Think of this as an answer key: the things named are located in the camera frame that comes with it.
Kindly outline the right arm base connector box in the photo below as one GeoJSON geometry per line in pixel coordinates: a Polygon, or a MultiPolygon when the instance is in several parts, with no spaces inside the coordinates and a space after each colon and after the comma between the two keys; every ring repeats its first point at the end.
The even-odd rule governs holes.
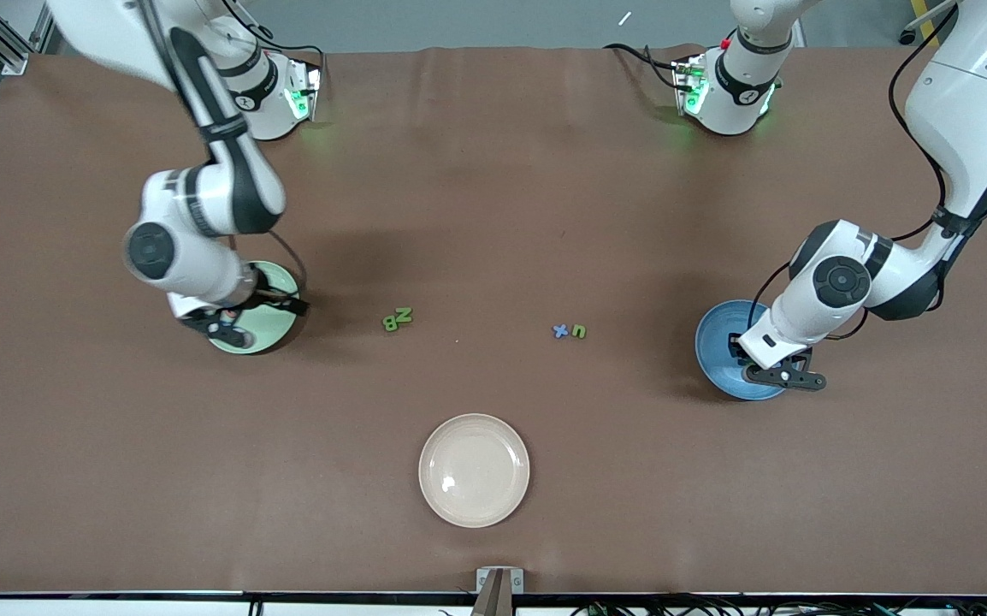
{"type": "Polygon", "coordinates": [[[295,120],[313,120],[321,84],[321,67],[287,58],[285,99],[295,120]]]}

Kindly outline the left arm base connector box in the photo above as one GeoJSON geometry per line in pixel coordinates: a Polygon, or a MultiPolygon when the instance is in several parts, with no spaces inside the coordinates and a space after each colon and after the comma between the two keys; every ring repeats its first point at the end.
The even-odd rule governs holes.
{"type": "Polygon", "coordinates": [[[699,54],[671,62],[675,100],[681,116],[697,116],[709,91],[707,55],[699,54]]]}

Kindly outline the blue plate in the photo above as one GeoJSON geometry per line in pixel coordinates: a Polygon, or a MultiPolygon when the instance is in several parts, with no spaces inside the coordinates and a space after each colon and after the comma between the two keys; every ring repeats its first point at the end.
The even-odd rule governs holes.
{"type": "Polygon", "coordinates": [[[784,351],[798,351],[794,346],[797,336],[787,321],[780,320],[782,305],[775,301],[770,305],[752,300],[729,300],[717,304],[702,316],[695,333],[695,351],[702,373],[709,381],[744,401],[763,401],[780,395],[784,389],[774,383],[745,381],[744,366],[730,353],[730,335],[743,335],[745,331],[782,335],[784,351]]]}

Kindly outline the light green plate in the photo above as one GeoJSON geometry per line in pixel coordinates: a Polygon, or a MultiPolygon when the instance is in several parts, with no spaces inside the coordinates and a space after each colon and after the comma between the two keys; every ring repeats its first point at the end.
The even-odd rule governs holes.
{"type": "MultiPolygon", "coordinates": [[[[289,269],[270,261],[251,261],[260,276],[269,285],[269,289],[279,293],[282,298],[298,297],[298,283],[289,269]]],[[[298,316],[287,311],[279,311],[278,305],[260,305],[258,308],[245,309],[237,324],[254,335],[254,343],[248,348],[234,348],[220,342],[209,343],[220,348],[224,353],[236,355],[252,355],[264,353],[278,346],[291,328],[297,323],[298,316]]]]}

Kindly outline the brown table cover sheet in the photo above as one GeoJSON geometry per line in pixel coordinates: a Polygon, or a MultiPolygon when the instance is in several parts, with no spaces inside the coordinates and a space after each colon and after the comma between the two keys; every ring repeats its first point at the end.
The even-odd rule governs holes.
{"type": "Polygon", "coordinates": [[[929,216],[887,105],[906,55],[792,51],[736,138],[610,50],[336,55],[316,124],[263,145],[312,308],[259,356],[123,263],[145,179],[204,157],[177,98],[32,59],[0,85],[0,592],[454,591],[505,565],[533,592],[987,594],[987,221],[939,311],[817,347],[823,391],[737,402],[694,351],[815,225],[929,216]],[[531,459],[486,529],[418,483],[467,413],[531,459]]]}

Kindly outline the beige plate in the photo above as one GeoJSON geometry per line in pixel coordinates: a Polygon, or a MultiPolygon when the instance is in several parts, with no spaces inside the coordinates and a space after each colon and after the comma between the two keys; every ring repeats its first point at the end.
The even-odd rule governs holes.
{"type": "Polygon", "coordinates": [[[432,430],[417,476],[424,500],[442,521],[459,529],[486,529],[521,506],[531,483],[531,459],[513,426],[467,413],[432,430]]]}

